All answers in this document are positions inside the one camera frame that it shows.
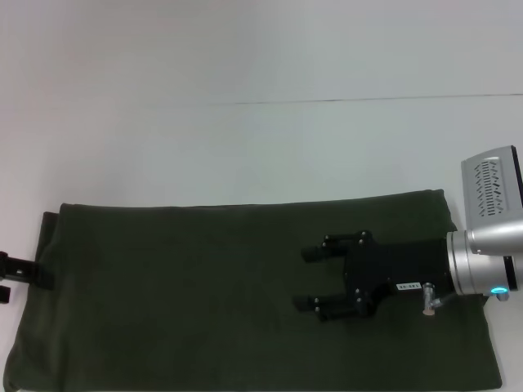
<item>label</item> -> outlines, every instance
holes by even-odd
[[[419,288],[422,288],[422,285],[417,282],[412,282],[396,284],[396,287],[398,287],[398,290],[418,290]]]

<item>blue light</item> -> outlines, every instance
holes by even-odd
[[[493,294],[503,294],[504,292],[508,292],[508,289],[505,287],[495,287],[492,290],[490,290]]]

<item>fabric mat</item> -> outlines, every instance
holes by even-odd
[[[342,260],[304,263],[326,234],[383,243],[454,229],[443,191],[323,203],[47,213],[7,392],[488,390],[501,386],[483,299],[434,318],[419,292],[372,319],[319,323],[292,297],[342,292]]]

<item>green towel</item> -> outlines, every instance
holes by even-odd
[[[292,297],[343,291],[325,234],[377,241],[454,229],[442,191],[224,207],[63,205],[46,214],[4,387],[34,391],[488,390],[501,386],[480,296],[422,314],[420,292],[371,319],[320,323]]]

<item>white background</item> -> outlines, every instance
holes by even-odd
[[[0,0],[0,249],[33,259],[61,203],[441,188],[461,226],[460,161],[523,154],[522,21],[519,0]],[[523,296],[486,313],[519,391]]]

